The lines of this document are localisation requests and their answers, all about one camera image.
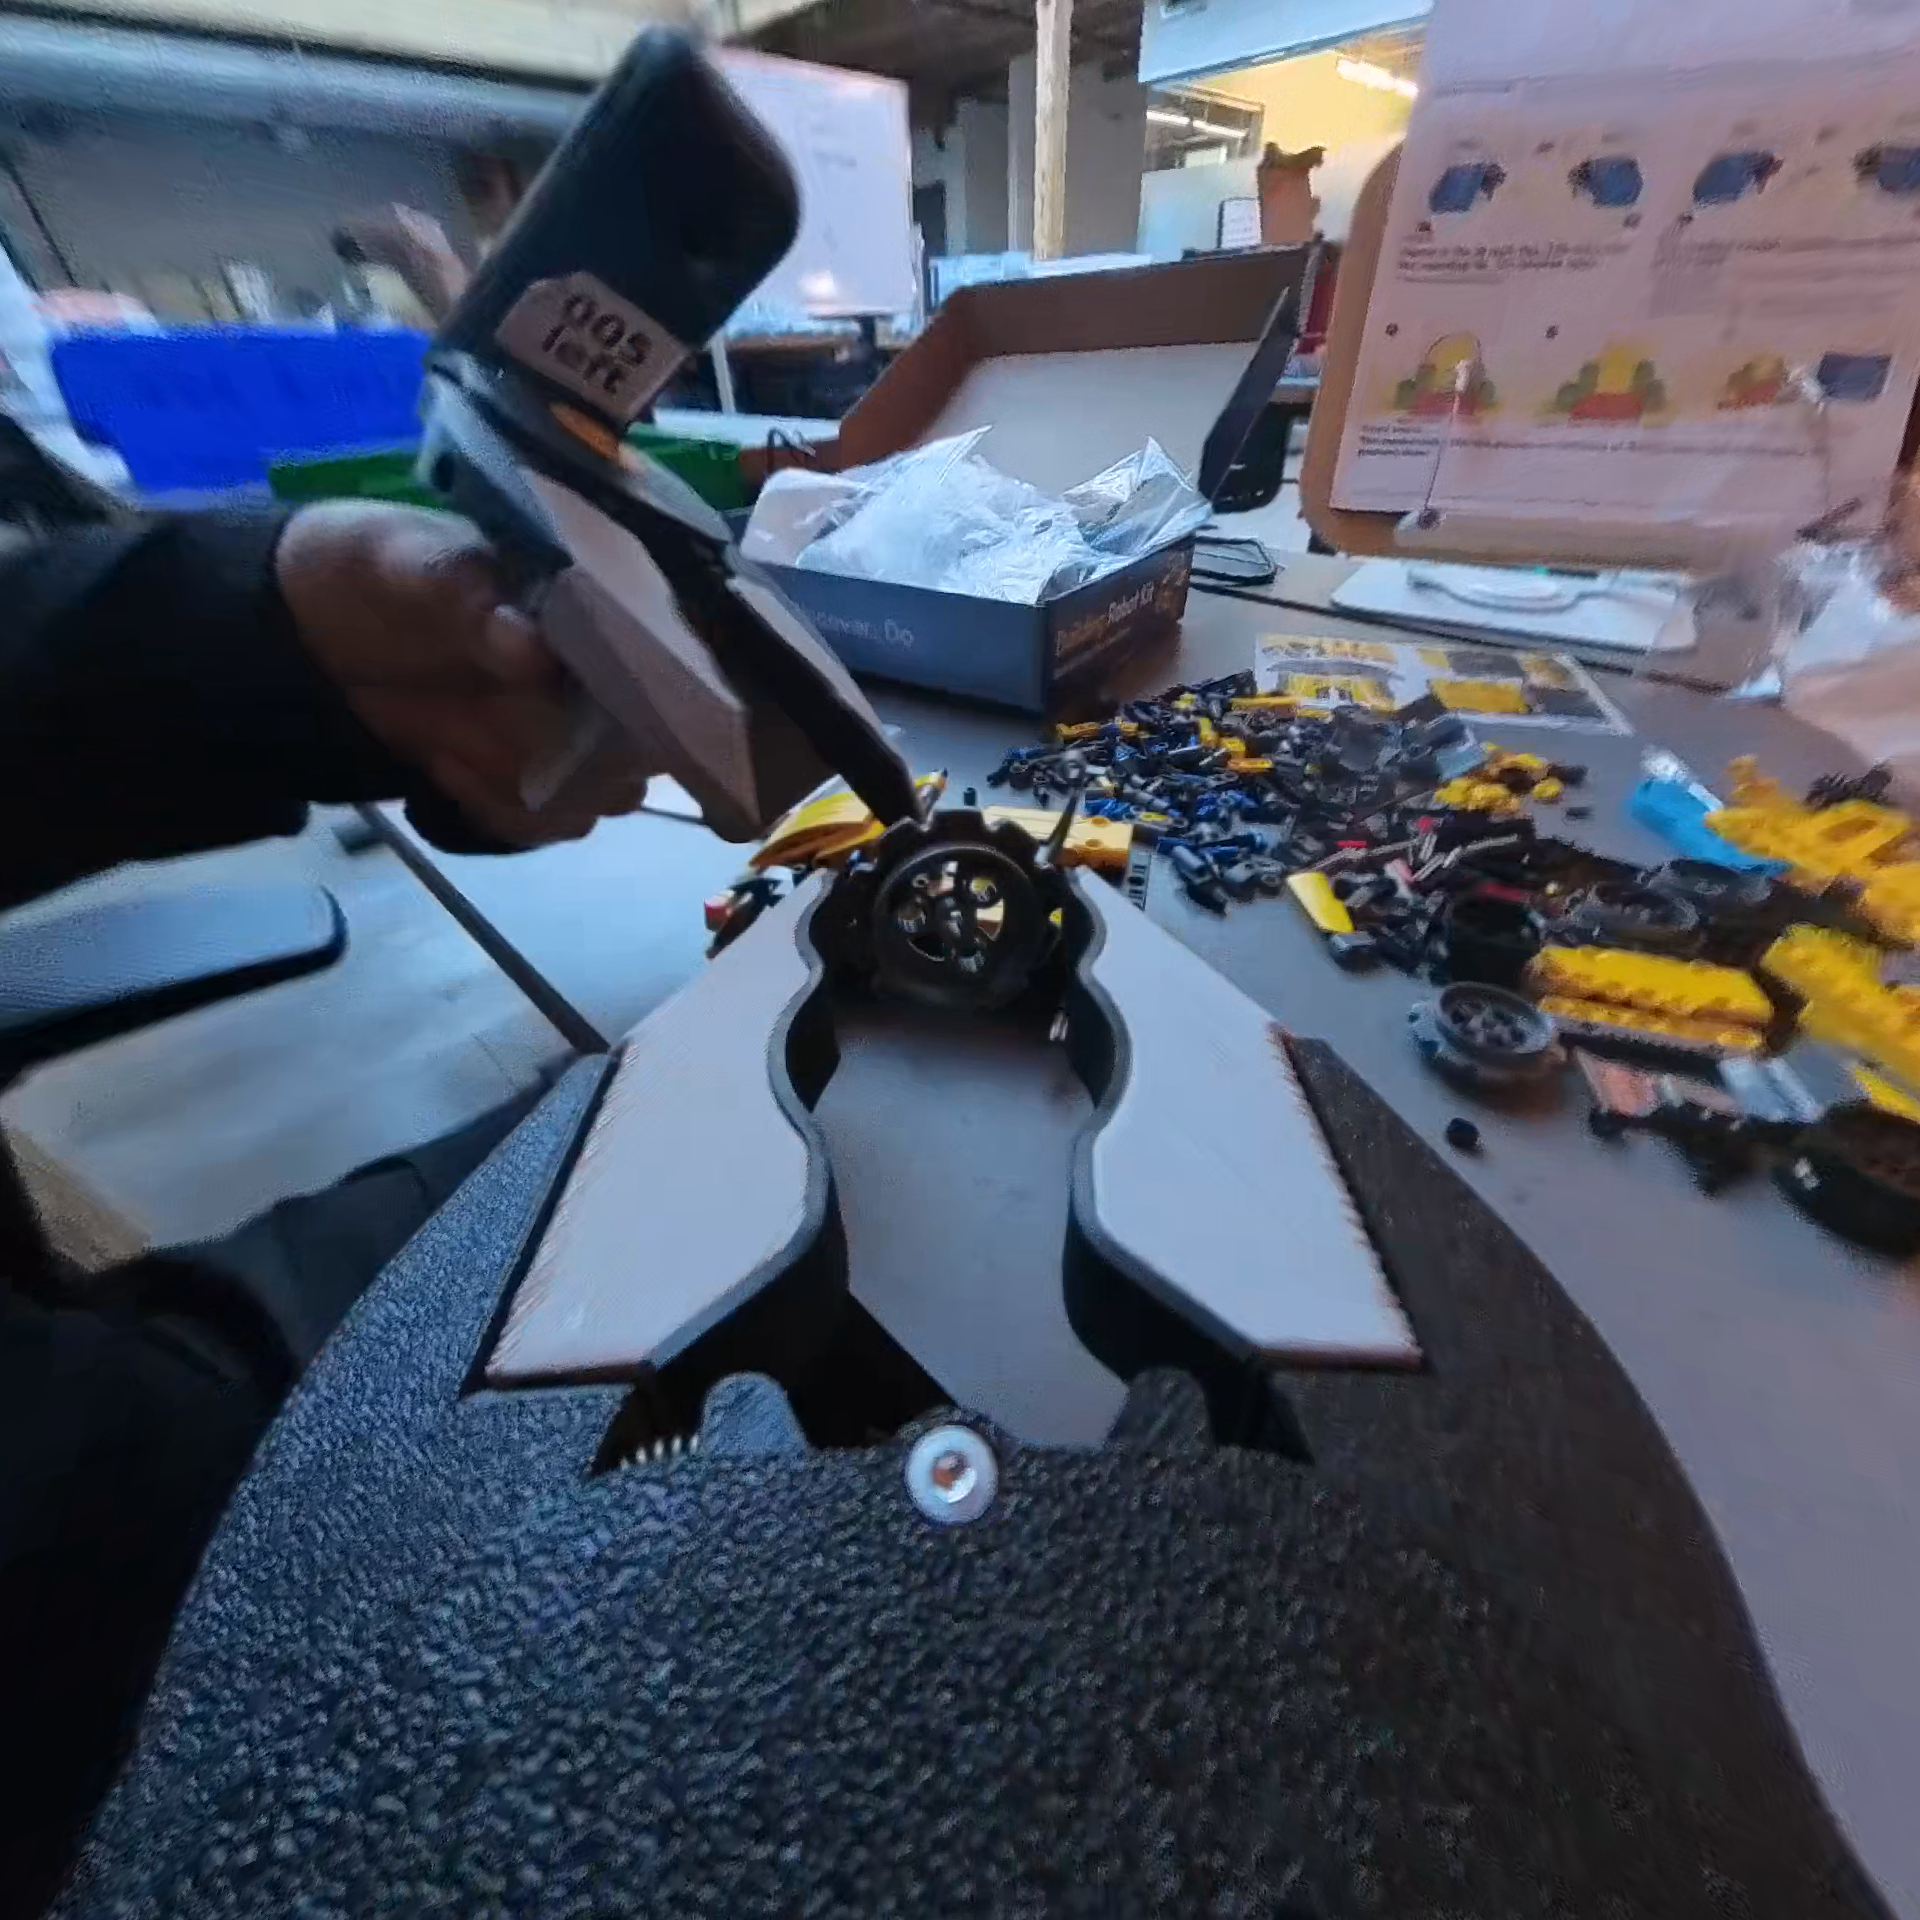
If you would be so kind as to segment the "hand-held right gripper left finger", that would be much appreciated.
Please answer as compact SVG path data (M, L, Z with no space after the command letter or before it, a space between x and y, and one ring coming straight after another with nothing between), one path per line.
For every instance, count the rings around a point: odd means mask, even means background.
M628 1031L487 1353L493 1385L658 1377L803 1280L836 1068L804 877Z

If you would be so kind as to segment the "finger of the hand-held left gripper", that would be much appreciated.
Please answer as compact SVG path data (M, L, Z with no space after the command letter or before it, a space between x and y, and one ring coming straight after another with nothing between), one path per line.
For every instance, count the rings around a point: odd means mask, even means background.
M653 506L653 561L686 625L743 700L749 729L804 748L880 826L915 823L923 800L907 760L836 652L730 528L691 497Z
M532 619L571 687L565 741L532 771L532 809L590 768L628 756L743 844L764 831L749 708L695 636L660 567L600 512L556 515L565 563L534 591Z

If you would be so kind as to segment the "grey toothed wheel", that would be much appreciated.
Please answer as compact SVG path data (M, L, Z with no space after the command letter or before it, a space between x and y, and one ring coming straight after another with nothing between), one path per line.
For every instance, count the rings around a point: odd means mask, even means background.
M1567 1064L1554 1020L1490 983L1437 989L1407 1008L1406 1031L1423 1066L1460 1089L1531 1089Z
M823 972L938 1013L998 1013L1064 956L1075 809L939 807L855 849L806 913Z

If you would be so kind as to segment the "yellow toy vehicle model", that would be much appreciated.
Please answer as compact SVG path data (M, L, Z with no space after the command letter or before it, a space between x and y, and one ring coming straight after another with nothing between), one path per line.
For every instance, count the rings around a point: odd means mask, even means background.
M1084 807L946 807L944 773L917 780L919 817L884 826L844 781L790 807L748 868L704 904L716 960L804 881L824 883L815 954L858 993L957 1016L998 1016L1064 979L1070 875L1120 883L1133 831Z

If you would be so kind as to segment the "grey desk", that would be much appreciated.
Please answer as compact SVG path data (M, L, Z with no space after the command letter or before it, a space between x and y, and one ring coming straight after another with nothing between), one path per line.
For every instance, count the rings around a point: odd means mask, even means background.
M426 1399L332 1812L223 1869L90 1848L68 1913L1894 1915L1807 1771L1720 1541L1618 1355L1316 1040L1286 1043L1421 1346L1151 1359L1095 1442L967 1410L998 1490L904 1489L880 1361L722 1361L695 1456L613 1385Z

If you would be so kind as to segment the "person's left hand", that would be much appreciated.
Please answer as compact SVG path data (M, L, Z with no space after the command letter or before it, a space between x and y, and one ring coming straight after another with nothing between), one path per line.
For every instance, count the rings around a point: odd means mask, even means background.
M531 778L568 736L562 673L467 520L383 501L301 506L274 567L300 643L397 761L399 802L432 849L562 847L645 805L648 778L631 753L527 802Z

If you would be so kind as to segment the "blue cardboard kit box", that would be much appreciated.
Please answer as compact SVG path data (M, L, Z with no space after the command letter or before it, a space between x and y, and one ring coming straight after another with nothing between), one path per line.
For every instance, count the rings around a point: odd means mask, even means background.
M1062 493L1157 442L1214 511L1322 264L1306 244L970 287L829 439L740 464L762 492L783 468L844 474L987 428L986 460ZM1036 609L765 569L859 679L1048 716L1179 629L1200 533Z

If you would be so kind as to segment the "whiteboard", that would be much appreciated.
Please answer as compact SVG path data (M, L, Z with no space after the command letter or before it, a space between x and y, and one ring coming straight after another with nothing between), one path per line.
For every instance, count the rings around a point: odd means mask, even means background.
M799 183L799 233L733 332L896 320L922 308L907 84L736 48L717 63Z

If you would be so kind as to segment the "clear plastic bag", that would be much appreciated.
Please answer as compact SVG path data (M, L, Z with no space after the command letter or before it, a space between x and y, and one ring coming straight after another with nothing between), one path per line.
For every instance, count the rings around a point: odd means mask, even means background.
M1036 609L1203 530L1211 507L1157 442L1048 493L983 457L987 428L762 487L746 561Z

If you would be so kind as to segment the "green plastic bin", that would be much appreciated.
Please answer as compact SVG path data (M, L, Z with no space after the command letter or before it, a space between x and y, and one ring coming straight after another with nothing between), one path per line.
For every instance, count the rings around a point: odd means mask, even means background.
M645 424L628 435L628 449L674 474L719 515L743 515L751 506L751 484L739 461L740 449L733 444L686 439ZM270 492L286 506L365 498L435 511L444 501L419 480L415 461L419 447L280 460L270 466Z

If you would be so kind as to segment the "pile of small building pieces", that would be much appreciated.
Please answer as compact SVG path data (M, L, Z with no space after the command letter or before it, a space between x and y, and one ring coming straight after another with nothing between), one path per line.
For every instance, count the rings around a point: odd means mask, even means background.
M1136 868L1211 916L1259 899L1300 913L1286 875L1333 875L1358 936L1325 943L1307 925L1350 972L1439 981L1454 897L1509 890L1531 901L1547 936L1566 901L1608 873L1542 817L1581 768L1480 746L1444 712L1299 712L1258 695L1252 673L1058 724L1007 751L986 787L997 800L1058 807L1079 778L1091 815L1131 826Z

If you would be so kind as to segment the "blue plastic bin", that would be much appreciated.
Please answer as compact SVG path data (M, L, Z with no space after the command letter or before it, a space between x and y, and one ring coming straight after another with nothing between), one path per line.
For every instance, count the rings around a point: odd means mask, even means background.
M77 435L140 493L260 487L284 460L419 439L430 341L406 327L74 332L51 367Z

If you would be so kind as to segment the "person's dark clothing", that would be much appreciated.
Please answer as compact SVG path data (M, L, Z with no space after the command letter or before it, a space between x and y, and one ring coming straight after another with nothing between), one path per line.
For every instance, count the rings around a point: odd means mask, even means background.
M5 1915L56 1896L211 1532L287 1395L539 1096L60 1304L5 1283Z

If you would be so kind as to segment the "blue brick separator tool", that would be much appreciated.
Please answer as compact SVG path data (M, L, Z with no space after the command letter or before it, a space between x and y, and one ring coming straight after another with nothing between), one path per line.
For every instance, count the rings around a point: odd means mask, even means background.
M1692 860L1726 873L1782 877L1784 864L1732 847L1712 817L1723 802L1669 751L1644 751L1638 780L1632 784L1626 815L1652 835L1671 858Z

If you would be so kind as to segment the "white monitor stand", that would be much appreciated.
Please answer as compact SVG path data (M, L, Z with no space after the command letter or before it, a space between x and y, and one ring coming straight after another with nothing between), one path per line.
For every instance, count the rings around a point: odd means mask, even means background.
M1690 586L1644 569L1472 567L1367 561L1333 591L1349 615L1448 627L1502 640L1603 650L1623 657L1695 648Z

